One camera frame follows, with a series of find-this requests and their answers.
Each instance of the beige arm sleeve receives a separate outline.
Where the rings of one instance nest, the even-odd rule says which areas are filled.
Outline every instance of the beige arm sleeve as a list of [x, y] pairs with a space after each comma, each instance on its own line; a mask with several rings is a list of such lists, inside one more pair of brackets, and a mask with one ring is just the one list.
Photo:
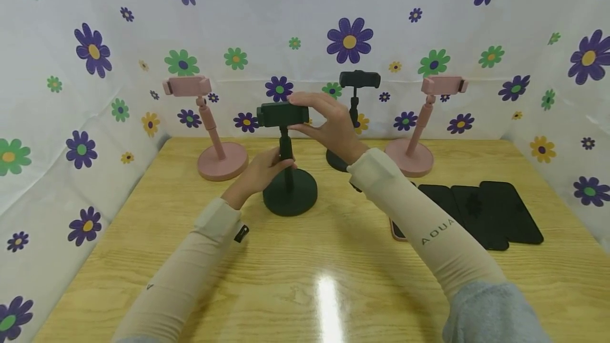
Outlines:
[[224, 200], [213, 200], [140, 293], [112, 341], [139, 336], [176, 342], [210, 271], [241, 230], [240, 215]]
[[381, 150], [368, 150], [348, 171], [350, 182], [405, 234], [449, 301], [467, 283], [505, 282], [502, 270], [477, 240], [411, 184]]

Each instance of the table surface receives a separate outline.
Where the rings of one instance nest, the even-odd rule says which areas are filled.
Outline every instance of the table surface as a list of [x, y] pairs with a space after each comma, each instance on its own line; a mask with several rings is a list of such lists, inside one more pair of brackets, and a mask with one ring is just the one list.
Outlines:
[[[238, 139], [252, 158], [277, 139]], [[368, 141], [383, 149], [387, 141]], [[554, 342], [602, 342], [609, 334], [610, 259], [534, 167], [508, 141], [424, 141], [436, 163], [417, 184], [513, 183], [545, 242], [491, 252], [521, 288]], [[169, 139], [76, 275], [39, 342], [108, 342], [121, 318], [193, 220], [231, 181], [207, 182], [195, 163], [208, 139]], [[242, 220], [181, 341], [435, 342], [448, 303], [388, 218], [332, 170], [317, 143], [293, 139], [298, 165], [318, 183], [306, 214], [270, 214], [260, 194]]]

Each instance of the white backdrop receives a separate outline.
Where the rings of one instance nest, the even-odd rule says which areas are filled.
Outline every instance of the white backdrop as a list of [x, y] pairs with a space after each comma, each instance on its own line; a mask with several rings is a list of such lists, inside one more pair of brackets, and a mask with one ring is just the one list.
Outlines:
[[364, 138], [409, 135], [422, 78], [462, 75], [424, 138], [513, 139], [609, 249], [603, 1], [0, 0], [0, 341], [32, 339], [168, 135], [205, 135], [170, 75], [212, 79], [222, 136], [276, 137], [260, 103], [377, 71]]

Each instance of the yellow flower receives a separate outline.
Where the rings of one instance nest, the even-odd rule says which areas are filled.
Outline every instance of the yellow flower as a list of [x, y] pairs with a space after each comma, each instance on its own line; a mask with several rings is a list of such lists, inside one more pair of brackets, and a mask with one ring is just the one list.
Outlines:
[[144, 71], [148, 71], [148, 64], [144, 62], [144, 60], [138, 61], [140, 68]]
[[532, 156], [538, 158], [538, 162], [550, 163], [551, 158], [557, 156], [557, 153], [553, 151], [555, 143], [548, 142], [545, 136], [535, 137], [534, 142], [530, 143], [532, 149]]
[[157, 125], [161, 123], [160, 119], [157, 119], [157, 114], [146, 112], [146, 117], [142, 117], [142, 125], [144, 126], [144, 131], [148, 134], [149, 137], [154, 137], [154, 134], [159, 131]]
[[369, 119], [364, 117], [364, 114], [358, 114], [356, 121], [356, 134], [362, 134], [362, 130], [369, 129]]
[[126, 152], [125, 154], [121, 155], [121, 162], [123, 162], [123, 164], [133, 162], [133, 154], [131, 152]]
[[391, 71], [392, 73], [396, 73], [397, 71], [402, 69], [402, 64], [398, 61], [393, 61], [390, 66], [388, 67], [388, 70]]

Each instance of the round stand base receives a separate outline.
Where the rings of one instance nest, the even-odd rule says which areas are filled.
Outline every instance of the round stand base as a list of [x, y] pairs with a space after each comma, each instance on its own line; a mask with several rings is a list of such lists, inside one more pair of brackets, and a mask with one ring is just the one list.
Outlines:
[[223, 142], [222, 149], [226, 155], [223, 160], [218, 160], [214, 146], [208, 147], [199, 155], [197, 168], [202, 178], [212, 182], [222, 182], [233, 179], [248, 167], [248, 153], [244, 146], [233, 142]]
[[434, 156], [428, 147], [417, 143], [412, 156], [407, 156], [410, 139], [395, 139], [385, 147], [385, 153], [397, 164], [408, 178], [421, 178], [432, 170]]
[[273, 178], [263, 191], [265, 206], [279, 216], [297, 216], [313, 207], [318, 199], [318, 184], [309, 172], [293, 170], [294, 190], [286, 191], [284, 172]]
[[330, 150], [326, 150], [326, 162], [337, 171], [347, 172], [347, 163]]

